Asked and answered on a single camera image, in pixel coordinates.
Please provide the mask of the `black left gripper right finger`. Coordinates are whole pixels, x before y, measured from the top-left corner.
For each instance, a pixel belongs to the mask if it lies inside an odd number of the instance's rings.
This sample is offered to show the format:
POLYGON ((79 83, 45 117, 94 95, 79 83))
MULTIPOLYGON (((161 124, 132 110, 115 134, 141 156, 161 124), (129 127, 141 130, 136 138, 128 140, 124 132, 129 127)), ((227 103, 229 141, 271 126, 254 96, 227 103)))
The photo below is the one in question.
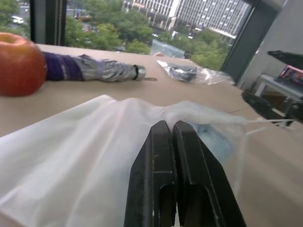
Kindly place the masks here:
POLYGON ((182 227, 244 227, 246 223, 225 171, 194 128, 173 127, 178 173, 178 216, 182 227))

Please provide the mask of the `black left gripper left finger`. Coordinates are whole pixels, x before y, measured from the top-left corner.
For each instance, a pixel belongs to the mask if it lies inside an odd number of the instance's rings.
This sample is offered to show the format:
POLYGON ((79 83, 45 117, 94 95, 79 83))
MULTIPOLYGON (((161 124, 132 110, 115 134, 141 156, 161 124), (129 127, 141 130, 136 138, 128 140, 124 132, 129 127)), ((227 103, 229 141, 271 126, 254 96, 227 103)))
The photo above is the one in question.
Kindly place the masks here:
POLYGON ((153 125, 130 171, 125 227, 172 227, 178 178, 171 133, 165 121, 153 125))

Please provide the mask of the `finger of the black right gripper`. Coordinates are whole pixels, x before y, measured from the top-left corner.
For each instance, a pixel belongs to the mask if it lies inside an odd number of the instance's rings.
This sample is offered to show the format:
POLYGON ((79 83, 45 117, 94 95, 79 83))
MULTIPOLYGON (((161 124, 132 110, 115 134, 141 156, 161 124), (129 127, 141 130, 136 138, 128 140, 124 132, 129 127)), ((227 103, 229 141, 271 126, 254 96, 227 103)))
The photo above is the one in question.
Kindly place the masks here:
POLYGON ((303 68, 303 55, 292 53, 292 52, 284 52, 284 51, 268 51, 268 55, 278 59, 279 61, 291 65, 297 69, 303 68))
POLYGON ((268 120, 285 119, 285 115, 277 113, 267 100, 245 91, 242 92, 241 96, 263 118, 268 120))

